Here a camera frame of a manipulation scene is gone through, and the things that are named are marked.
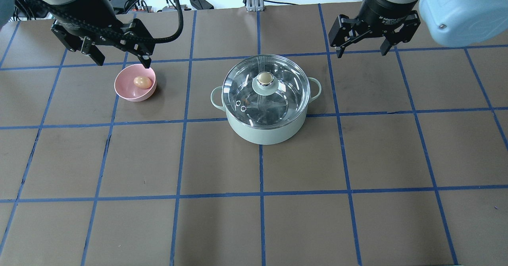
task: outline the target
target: pot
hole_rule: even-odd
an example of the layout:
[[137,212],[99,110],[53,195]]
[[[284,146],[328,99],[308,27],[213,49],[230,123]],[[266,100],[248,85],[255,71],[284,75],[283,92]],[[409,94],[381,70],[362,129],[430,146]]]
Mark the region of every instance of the pot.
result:
[[[310,96],[310,84],[319,87]],[[222,105],[214,102],[221,92]],[[307,77],[293,61],[277,55],[262,54],[246,58],[228,73],[223,85],[216,87],[210,100],[226,113],[231,128],[255,144],[271,145],[291,138],[307,116],[307,106],[321,94],[321,84]]]

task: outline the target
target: egg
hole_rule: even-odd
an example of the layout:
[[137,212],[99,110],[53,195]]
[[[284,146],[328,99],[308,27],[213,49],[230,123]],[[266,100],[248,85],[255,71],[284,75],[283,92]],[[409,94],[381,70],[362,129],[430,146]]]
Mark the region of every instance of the egg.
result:
[[152,81],[146,76],[136,76],[134,78],[134,85],[140,89],[148,89],[152,86]]

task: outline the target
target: pot handle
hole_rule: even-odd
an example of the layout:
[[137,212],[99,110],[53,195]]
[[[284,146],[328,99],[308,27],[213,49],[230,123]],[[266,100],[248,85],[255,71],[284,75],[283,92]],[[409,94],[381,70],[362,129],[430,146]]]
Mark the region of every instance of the pot handle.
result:
[[313,77],[309,77],[308,79],[309,79],[309,81],[313,81],[319,88],[319,91],[317,92],[317,94],[315,96],[312,96],[309,99],[309,103],[311,103],[312,101],[316,100],[321,95],[321,83],[319,82],[319,80],[317,80]]
[[221,109],[223,112],[225,112],[225,107],[222,106],[222,105],[217,105],[215,102],[214,102],[214,95],[217,93],[218,90],[221,90],[222,91],[222,85],[219,86],[219,87],[216,87],[214,88],[214,90],[212,90],[212,94],[210,94],[210,101],[212,102],[212,105],[214,105],[214,107],[216,107],[217,109]]

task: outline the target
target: pink bowl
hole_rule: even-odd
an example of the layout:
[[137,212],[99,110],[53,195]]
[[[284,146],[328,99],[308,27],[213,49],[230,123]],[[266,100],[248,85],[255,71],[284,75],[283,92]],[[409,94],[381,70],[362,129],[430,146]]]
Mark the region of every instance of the pink bowl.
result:
[[[136,76],[146,76],[152,81],[152,86],[148,89],[140,89],[134,85],[134,78]],[[141,64],[131,65],[122,69],[115,79],[116,94],[125,100],[134,102],[149,98],[156,91],[156,87],[156,73],[151,67],[145,69]]]

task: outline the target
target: pot lid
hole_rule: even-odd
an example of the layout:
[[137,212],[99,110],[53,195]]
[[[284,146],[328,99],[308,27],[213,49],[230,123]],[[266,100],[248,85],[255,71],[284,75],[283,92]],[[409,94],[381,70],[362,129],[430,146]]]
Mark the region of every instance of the pot lid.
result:
[[243,60],[227,74],[222,98],[241,123],[274,129],[294,121],[308,104],[310,85],[303,70],[282,56],[263,54]]

